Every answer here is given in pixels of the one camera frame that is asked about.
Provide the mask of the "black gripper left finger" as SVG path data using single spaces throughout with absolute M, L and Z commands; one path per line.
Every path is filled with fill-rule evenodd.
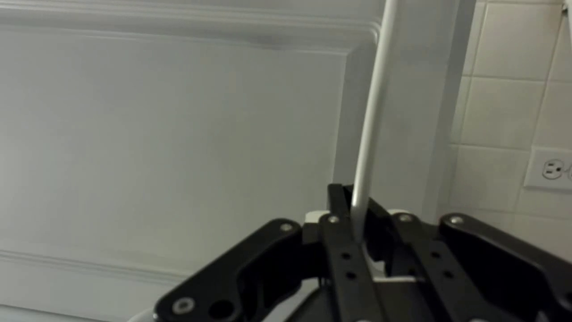
M 318 291 L 287 322 L 382 322 L 382 310 L 350 223 L 352 192 L 328 185 L 316 224 L 275 219 L 164 294 L 157 322 L 261 322 L 307 280 Z

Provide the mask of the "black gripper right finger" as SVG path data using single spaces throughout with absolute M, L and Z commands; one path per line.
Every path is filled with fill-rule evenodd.
M 572 322 L 572 266 L 464 214 L 436 226 L 371 201 L 364 241 L 389 278 L 413 278 L 436 322 Z

